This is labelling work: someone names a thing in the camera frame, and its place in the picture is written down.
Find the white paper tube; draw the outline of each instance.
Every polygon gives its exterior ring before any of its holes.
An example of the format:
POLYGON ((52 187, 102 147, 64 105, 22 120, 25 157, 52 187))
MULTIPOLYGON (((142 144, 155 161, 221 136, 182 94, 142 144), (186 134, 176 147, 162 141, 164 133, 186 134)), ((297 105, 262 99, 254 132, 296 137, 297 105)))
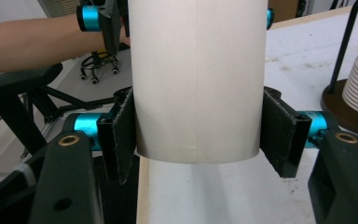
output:
POLYGON ((267 1, 130 0, 138 152, 223 163, 257 155, 267 1))

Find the person's hand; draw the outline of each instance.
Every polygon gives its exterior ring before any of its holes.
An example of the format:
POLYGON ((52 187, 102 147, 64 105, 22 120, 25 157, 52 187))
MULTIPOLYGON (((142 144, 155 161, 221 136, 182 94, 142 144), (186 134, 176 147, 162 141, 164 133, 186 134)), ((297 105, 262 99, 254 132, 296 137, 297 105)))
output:
POLYGON ((126 28, 124 26, 123 18, 120 18, 121 21, 121 29, 120 29, 120 43, 126 44, 128 46, 131 45, 131 39, 126 37, 126 28))

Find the white tabletop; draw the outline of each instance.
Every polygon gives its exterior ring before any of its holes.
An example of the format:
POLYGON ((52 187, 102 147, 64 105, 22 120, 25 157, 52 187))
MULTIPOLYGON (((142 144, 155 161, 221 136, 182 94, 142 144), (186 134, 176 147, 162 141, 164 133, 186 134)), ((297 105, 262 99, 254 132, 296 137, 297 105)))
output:
MULTIPOLYGON (((293 109, 321 110, 346 11, 268 31, 265 86, 281 91, 293 109)), ((357 55, 358 18, 339 79, 348 77, 357 55)), ((279 178, 261 151, 248 161, 219 165, 142 158, 138 223, 315 223, 307 183, 317 153, 304 150, 293 179, 279 178)))

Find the human arm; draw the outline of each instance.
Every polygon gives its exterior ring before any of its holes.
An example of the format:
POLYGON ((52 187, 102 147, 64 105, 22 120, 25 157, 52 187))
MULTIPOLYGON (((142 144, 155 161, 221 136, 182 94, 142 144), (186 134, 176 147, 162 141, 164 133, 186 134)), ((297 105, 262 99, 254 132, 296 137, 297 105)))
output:
MULTIPOLYGON (((120 36, 129 44, 128 38, 120 36)), ((101 32, 82 32, 76 15, 0 23, 0 72, 60 63, 103 49, 101 32)))

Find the black chair armrest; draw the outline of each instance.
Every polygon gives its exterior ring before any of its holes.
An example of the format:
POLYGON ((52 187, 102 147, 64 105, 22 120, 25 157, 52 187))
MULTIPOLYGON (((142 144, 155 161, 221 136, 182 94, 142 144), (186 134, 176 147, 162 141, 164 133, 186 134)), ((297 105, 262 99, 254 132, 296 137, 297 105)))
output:
POLYGON ((61 72, 62 64, 34 70, 0 74, 0 97, 20 94, 38 86, 47 86, 61 72))

